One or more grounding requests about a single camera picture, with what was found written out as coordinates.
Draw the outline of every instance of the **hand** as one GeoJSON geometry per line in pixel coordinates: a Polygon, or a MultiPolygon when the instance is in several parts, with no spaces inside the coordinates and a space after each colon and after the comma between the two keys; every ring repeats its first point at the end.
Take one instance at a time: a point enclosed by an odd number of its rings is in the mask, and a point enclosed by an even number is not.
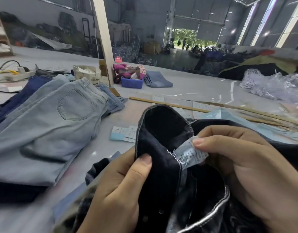
{"type": "Polygon", "coordinates": [[[77,233],[131,233],[135,230],[138,197],[152,159],[143,154],[134,161],[135,148],[112,161],[105,170],[89,211],[77,233]]]}
{"type": "Polygon", "coordinates": [[[210,154],[236,198],[273,233],[298,233],[298,172],[252,130],[214,125],[194,146],[210,154]]]}

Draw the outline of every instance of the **blue plastic basket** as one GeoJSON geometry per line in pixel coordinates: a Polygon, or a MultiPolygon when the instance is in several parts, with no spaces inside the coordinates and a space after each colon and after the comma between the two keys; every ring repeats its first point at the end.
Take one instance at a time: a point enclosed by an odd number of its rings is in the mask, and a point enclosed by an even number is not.
{"type": "Polygon", "coordinates": [[[143,87],[144,79],[130,79],[121,77],[121,84],[124,88],[138,88],[141,89],[143,87]]]}

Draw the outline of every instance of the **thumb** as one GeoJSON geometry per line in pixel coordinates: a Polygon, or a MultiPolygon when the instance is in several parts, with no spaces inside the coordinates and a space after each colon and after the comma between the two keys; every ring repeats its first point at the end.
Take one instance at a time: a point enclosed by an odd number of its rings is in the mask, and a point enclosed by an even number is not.
{"type": "Polygon", "coordinates": [[[130,167],[123,181],[118,186],[118,194],[123,199],[138,200],[140,191],[152,167],[152,158],[149,154],[140,156],[130,167]]]}
{"type": "Polygon", "coordinates": [[[250,162],[262,147],[262,145],[251,141],[222,135],[196,138],[193,140],[193,145],[203,152],[223,155],[238,165],[250,162]]]}

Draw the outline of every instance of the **fingernail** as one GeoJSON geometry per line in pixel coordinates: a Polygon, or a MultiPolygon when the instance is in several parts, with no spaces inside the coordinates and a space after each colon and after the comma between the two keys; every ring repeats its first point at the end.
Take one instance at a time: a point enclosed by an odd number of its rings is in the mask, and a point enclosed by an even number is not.
{"type": "Polygon", "coordinates": [[[149,154],[143,154],[140,159],[146,164],[150,165],[152,163],[152,158],[149,154]]]}
{"type": "Polygon", "coordinates": [[[204,138],[195,138],[192,143],[194,146],[201,145],[204,142],[204,138]]]}

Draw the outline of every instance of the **power strip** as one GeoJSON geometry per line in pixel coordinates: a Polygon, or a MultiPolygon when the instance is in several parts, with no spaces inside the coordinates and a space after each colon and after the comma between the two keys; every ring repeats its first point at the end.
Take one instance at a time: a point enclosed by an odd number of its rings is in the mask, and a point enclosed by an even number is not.
{"type": "Polygon", "coordinates": [[[36,70],[25,72],[23,67],[17,67],[19,74],[3,73],[0,74],[0,83],[11,83],[26,80],[35,75],[36,70]]]}

